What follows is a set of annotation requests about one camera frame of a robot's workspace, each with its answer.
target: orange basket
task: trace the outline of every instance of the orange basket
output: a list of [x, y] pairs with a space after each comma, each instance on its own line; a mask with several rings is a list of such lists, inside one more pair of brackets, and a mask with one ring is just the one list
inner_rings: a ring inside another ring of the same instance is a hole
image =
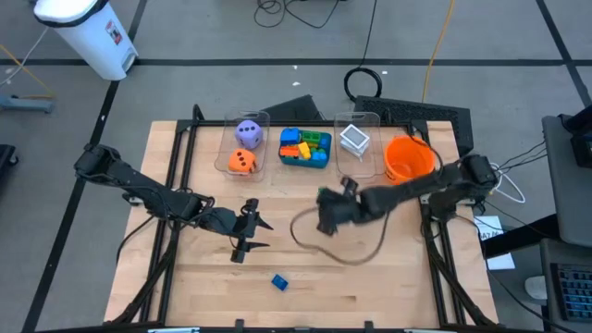
[[434, 170], [436, 157], [423, 140], [410, 136], [394, 137], [385, 150], [388, 180], [399, 185]]

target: clear plastic bin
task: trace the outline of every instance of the clear plastic bin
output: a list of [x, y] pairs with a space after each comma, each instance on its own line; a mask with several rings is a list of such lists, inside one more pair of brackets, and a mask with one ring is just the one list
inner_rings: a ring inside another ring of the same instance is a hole
[[[265, 158], [267, 155], [267, 142], [269, 138], [269, 115], [264, 111], [236, 111], [224, 115], [224, 132], [218, 150], [218, 157], [214, 166], [233, 180], [259, 181], [263, 179]], [[259, 126], [263, 132], [261, 141], [255, 148], [247, 147], [249, 143], [241, 143], [235, 137], [237, 127], [245, 120], [251, 120]], [[250, 171], [238, 172], [228, 168], [230, 157], [236, 154], [237, 149], [246, 149], [254, 154], [255, 162]]]
[[[341, 133], [350, 125], [355, 126], [369, 139], [361, 156], [356, 156], [341, 146]], [[372, 112], [343, 112], [335, 115], [335, 156], [338, 176], [354, 179], [370, 179], [384, 173], [383, 149], [380, 138], [380, 117]]]

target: purple dice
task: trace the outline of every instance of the purple dice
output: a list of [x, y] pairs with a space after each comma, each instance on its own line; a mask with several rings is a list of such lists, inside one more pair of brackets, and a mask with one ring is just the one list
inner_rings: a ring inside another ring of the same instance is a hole
[[255, 149], [263, 140], [263, 131], [252, 120], [243, 120], [234, 131], [234, 137], [247, 149]]

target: keyboard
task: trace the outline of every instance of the keyboard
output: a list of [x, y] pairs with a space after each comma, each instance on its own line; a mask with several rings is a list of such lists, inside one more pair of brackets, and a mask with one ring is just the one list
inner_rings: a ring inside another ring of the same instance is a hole
[[592, 266], [551, 264], [561, 317], [592, 322]]
[[398, 121], [448, 120], [452, 123], [459, 155], [465, 156], [473, 150], [471, 111], [467, 108], [357, 96], [354, 112], [374, 112], [381, 119], [389, 112]]

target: paper sheet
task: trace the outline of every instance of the paper sheet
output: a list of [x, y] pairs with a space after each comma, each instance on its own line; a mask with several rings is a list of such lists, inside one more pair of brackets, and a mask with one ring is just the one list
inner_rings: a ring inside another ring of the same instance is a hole
[[[485, 224], [481, 223], [483, 221], [489, 224], [491, 227], [486, 226]], [[479, 228], [479, 232], [481, 232], [481, 241], [484, 241], [488, 238], [495, 237], [497, 235], [503, 234], [501, 229], [500, 219], [497, 216], [476, 216], [475, 223]], [[487, 265], [489, 266], [490, 270], [499, 270], [499, 269], [514, 269], [516, 266], [514, 265], [514, 260], [512, 259], [512, 254], [507, 253], [495, 258], [487, 259]]]

